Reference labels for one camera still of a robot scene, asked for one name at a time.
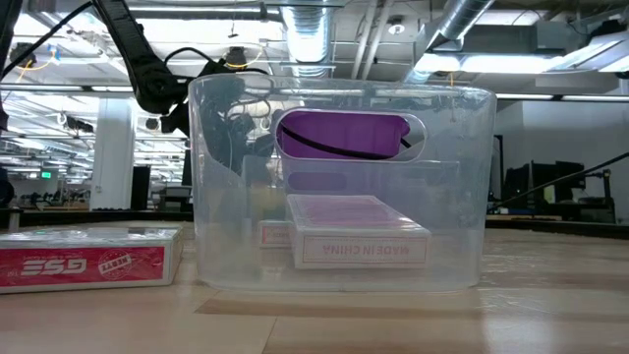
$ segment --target white pillar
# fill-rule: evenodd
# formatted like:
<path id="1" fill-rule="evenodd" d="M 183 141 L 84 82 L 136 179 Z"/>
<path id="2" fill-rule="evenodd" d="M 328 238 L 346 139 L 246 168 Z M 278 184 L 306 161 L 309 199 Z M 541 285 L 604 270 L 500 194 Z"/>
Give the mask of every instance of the white pillar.
<path id="1" fill-rule="evenodd" d="M 89 209 L 131 206 L 136 117 L 128 99 L 101 98 Z"/>

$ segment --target table surface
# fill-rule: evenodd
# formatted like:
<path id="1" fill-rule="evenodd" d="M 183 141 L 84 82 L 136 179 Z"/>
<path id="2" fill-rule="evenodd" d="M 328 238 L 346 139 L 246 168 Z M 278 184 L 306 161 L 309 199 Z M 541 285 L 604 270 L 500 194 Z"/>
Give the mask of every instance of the table surface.
<path id="1" fill-rule="evenodd" d="M 629 242 L 488 230 L 483 263 L 453 293 L 232 292 L 187 241 L 171 286 L 0 296 L 0 354 L 629 353 Z"/>

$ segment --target purple object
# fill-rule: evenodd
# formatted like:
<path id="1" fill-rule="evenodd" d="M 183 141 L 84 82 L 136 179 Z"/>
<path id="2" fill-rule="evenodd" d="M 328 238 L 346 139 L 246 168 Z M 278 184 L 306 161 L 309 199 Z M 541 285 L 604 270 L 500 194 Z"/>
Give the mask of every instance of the purple object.
<path id="1" fill-rule="evenodd" d="M 369 152 L 393 157 L 400 149 L 402 137 L 409 134 L 407 121 L 396 114 L 310 111 L 287 113 L 277 129 L 277 142 L 291 157 L 323 159 L 359 159 L 310 147 L 286 135 L 281 126 L 319 144 L 351 151 Z"/>

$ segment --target clear plastic bin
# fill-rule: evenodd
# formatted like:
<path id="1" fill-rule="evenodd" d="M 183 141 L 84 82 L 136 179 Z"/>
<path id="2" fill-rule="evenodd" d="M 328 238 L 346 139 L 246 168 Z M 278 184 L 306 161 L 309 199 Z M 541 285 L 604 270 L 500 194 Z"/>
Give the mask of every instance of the clear plastic bin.
<path id="1" fill-rule="evenodd" d="M 493 93 L 476 88 L 258 74 L 193 81 L 200 279 L 217 288 L 269 291 L 450 291 L 475 285 L 495 103 Z M 293 195 L 321 196 L 318 201 L 342 219 L 308 229 L 317 238 L 296 248 L 295 232 L 301 231 L 294 203 L 287 201 L 302 198 Z M 378 206 L 365 211 L 335 202 L 364 198 Z M 390 215 L 404 222 L 390 222 L 380 235 L 377 221 Z M 371 239 L 361 238 L 368 233 Z M 322 236 L 347 246 L 325 244 Z M 331 252 L 333 263 L 304 266 L 305 259 L 328 260 L 323 251 Z M 379 266 L 389 261 L 399 265 Z"/>

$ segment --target ductwork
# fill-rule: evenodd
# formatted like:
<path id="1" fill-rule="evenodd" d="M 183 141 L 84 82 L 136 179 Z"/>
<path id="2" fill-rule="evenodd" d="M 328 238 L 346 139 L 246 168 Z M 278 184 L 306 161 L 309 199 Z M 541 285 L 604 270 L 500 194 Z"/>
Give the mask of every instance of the ductwork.
<path id="1" fill-rule="evenodd" d="M 327 59 L 330 47 L 332 11 L 324 7 L 283 7 L 286 40 L 291 60 L 304 66 L 293 67 L 293 75 L 305 78 L 327 76 L 329 69 L 317 67 Z"/>
<path id="2" fill-rule="evenodd" d="M 416 60 L 419 62 L 430 48 L 449 41 L 461 43 L 465 34 L 493 4 L 493 1 L 448 0 L 443 9 L 443 16 L 433 23 L 422 26 L 418 33 L 414 48 Z M 430 74 L 430 72 L 418 72 L 413 68 L 404 78 L 404 82 L 423 84 L 429 79 Z"/>

